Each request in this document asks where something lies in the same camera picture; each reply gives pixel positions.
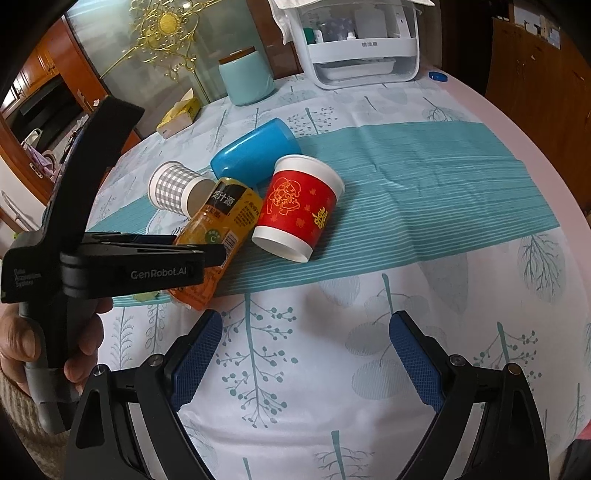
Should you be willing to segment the person left hand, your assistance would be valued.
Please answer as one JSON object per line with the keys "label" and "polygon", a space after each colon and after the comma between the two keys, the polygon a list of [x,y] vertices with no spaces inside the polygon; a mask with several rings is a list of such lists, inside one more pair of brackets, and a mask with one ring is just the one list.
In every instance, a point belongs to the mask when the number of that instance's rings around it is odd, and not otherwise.
{"label": "person left hand", "polygon": [[[111,298],[100,299],[92,317],[78,337],[76,355],[64,365],[65,377],[81,393],[86,381],[97,363],[98,348],[104,339],[100,314],[113,308]],[[41,340],[28,322],[19,316],[17,304],[1,308],[1,369],[8,380],[29,396],[30,391],[25,375],[25,364],[36,361],[41,351]]]}

